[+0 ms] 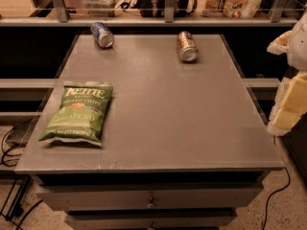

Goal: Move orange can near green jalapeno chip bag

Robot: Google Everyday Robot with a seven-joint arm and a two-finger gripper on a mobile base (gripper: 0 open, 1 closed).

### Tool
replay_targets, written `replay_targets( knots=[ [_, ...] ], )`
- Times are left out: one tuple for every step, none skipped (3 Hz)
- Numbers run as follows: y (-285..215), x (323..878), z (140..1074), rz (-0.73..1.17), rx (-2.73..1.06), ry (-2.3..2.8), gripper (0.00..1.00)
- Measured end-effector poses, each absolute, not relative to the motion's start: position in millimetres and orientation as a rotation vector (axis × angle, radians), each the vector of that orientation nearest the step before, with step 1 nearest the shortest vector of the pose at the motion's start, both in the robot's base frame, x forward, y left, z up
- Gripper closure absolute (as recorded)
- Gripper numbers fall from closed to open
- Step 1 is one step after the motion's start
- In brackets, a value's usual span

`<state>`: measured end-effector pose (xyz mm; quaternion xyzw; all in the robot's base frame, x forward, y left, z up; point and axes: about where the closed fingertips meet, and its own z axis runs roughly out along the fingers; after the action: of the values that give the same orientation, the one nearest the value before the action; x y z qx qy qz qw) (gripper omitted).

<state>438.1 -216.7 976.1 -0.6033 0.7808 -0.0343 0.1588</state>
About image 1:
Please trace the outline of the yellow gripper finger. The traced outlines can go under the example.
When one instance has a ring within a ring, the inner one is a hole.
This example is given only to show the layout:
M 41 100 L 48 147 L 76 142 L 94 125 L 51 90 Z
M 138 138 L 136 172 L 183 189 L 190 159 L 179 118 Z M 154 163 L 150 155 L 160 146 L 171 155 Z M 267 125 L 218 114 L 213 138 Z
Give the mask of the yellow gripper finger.
M 289 54 L 290 53 L 290 39 L 292 31 L 287 31 L 277 37 L 270 43 L 267 51 L 274 55 Z
M 288 133 L 307 113 L 307 73 L 284 77 L 279 83 L 267 131 L 273 136 Z

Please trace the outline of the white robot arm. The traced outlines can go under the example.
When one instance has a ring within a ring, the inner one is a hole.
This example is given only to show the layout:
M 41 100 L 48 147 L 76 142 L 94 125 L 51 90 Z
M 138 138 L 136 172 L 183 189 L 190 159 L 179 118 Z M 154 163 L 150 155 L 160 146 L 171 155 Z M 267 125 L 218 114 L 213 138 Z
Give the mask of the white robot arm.
M 283 136 L 307 113 L 307 14 L 271 42 L 267 51 L 275 55 L 286 53 L 288 64 L 298 71 L 279 83 L 267 125 L 270 135 Z

